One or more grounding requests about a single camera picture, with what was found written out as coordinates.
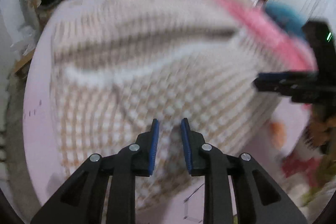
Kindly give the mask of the person right hand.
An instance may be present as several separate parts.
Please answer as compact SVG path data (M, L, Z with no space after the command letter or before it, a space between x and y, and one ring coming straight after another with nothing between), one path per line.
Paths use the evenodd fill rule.
M335 153L335 116L323 121L312 115L307 124L307 142L311 148L319 148L325 155Z

